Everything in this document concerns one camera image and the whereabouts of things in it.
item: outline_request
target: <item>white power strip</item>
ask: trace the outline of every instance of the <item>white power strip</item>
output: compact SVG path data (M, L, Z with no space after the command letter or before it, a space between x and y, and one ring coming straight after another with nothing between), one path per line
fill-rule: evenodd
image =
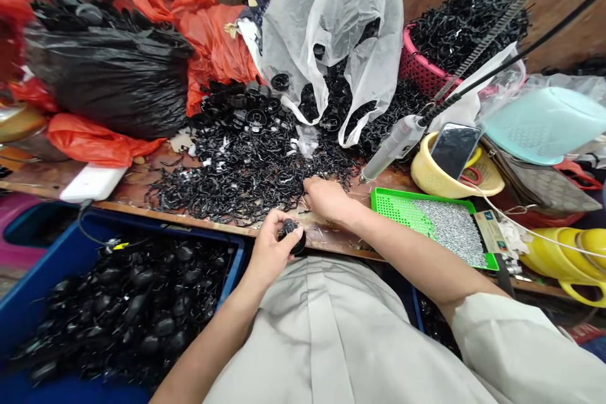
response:
M85 200L105 200L112 193L128 167L110 169L89 163L80 171L59 199L70 203L81 203Z

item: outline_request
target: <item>hand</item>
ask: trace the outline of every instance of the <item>hand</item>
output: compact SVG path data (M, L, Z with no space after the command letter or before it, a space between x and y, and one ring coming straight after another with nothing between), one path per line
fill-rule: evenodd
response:
M276 209L271 210L265 217L254 242L251 261L242 277L244 285L264 292L278 279L288 260L294 259L290 251L301 240L303 228L297 227L294 232L278 241L278 231L283 228L283 222L287 219L294 220L283 211Z
M316 175L303 180L303 186L307 191L307 196L304 197L307 206L317 215L332 222L343 220L358 203L345 194L339 183L324 180Z

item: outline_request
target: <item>beige shirt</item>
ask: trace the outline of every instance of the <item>beige shirt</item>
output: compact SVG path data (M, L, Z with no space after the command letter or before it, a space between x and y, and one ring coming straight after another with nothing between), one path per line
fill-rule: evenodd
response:
M205 403L606 403L606 365L535 307L473 295L453 333L464 363L373 271L309 257L269 289Z

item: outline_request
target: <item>shirt sleeve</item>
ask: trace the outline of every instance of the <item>shirt sleeve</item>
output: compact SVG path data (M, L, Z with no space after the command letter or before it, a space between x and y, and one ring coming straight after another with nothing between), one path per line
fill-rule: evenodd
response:
M455 312L453 333L464 363L499 401L603 402L606 365L565 338L539 308L471 295Z

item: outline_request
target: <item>pink stool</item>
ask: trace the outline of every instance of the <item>pink stool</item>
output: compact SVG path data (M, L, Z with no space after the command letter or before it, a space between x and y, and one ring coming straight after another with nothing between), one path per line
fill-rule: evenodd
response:
M0 197L0 266L28 270L46 253L44 248L18 246L4 240L9 224L39 203L37 197L29 194L9 193Z

